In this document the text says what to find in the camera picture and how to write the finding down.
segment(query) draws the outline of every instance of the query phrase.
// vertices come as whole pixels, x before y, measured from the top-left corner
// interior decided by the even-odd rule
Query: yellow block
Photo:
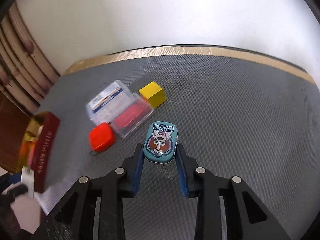
[[[151,104],[153,108],[157,108],[167,100],[165,98],[164,90],[162,89],[162,87],[160,87],[154,81],[141,88],[139,92]]]

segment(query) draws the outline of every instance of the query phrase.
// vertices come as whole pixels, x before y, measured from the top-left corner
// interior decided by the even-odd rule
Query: tan tape
[[[217,48],[217,47],[179,47],[179,46],[163,46],[149,49],[136,49],[131,51],[120,52],[112,55],[103,55],[78,61],[71,65],[63,75],[68,75],[79,70],[87,69],[94,66],[117,62],[121,60],[165,56],[165,55],[209,55],[209,56],[223,56],[244,59],[256,63],[269,65],[271,67],[286,71],[297,77],[303,78],[313,84],[316,84],[313,78],[306,72],[288,64],[281,60],[272,59],[270,57],[255,54],[253,52],[238,51],[233,49]]]

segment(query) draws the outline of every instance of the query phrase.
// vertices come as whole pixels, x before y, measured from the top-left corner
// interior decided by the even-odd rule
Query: gray table surface
[[[117,79],[132,92],[156,81],[167,101],[128,137],[91,156],[94,124],[85,105]],[[44,110],[61,120],[46,192],[38,196],[47,213],[80,176],[93,179],[119,167],[154,121],[174,123],[179,142],[201,166],[225,178],[240,175],[292,239],[300,239],[320,210],[320,94],[287,72],[230,57],[132,59],[62,76]],[[193,239],[195,220],[196,200],[180,192],[175,162],[145,161],[139,193],[124,200],[127,240]]]

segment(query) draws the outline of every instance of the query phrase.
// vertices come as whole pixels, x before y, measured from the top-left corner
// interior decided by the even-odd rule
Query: silver screw
[[[88,181],[88,177],[86,177],[86,176],[82,176],[79,178],[80,183],[86,183],[87,181]]]
[[[235,183],[240,183],[241,182],[241,178],[238,177],[238,176],[233,176],[232,177],[232,181],[235,182]]]
[[[122,174],[124,173],[124,168],[116,168],[115,172],[116,174]]]
[[[205,173],[205,168],[203,168],[203,167],[198,167],[198,168],[196,168],[196,172],[198,172],[198,173],[200,173],[200,174]]]

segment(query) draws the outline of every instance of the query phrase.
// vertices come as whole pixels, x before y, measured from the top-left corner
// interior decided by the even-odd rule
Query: wooden panel
[[[14,172],[30,118],[0,92],[0,166]]]

